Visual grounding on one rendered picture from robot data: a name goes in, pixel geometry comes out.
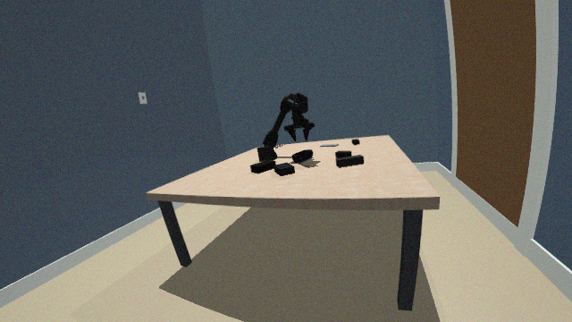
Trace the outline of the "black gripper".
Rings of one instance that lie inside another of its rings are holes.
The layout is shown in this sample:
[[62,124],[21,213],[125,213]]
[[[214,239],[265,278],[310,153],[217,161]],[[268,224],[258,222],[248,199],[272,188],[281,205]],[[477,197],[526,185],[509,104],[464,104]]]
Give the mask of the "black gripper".
[[304,132],[305,140],[307,140],[309,131],[312,129],[312,127],[315,127],[315,123],[314,122],[303,123],[304,116],[302,116],[302,114],[293,115],[291,117],[291,119],[292,118],[293,118],[293,124],[285,125],[284,130],[290,134],[290,136],[294,139],[294,141],[296,141],[296,133],[295,133],[296,130],[294,130],[294,129],[304,127],[305,129],[303,129],[303,132]]

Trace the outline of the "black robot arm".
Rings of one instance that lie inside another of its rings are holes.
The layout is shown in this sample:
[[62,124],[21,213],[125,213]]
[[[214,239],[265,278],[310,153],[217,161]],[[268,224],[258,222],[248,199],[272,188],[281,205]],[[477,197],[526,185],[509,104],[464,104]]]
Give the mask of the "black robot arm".
[[[289,98],[293,100],[294,103],[287,100]],[[297,102],[297,104],[295,102]],[[290,94],[283,98],[280,109],[281,112],[279,113],[273,128],[265,135],[265,139],[263,141],[263,144],[265,144],[264,147],[272,146],[272,148],[275,148],[278,141],[278,131],[285,115],[290,112],[290,110],[292,111],[292,115],[305,114],[308,111],[307,97],[300,93],[297,93],[296,95]]]

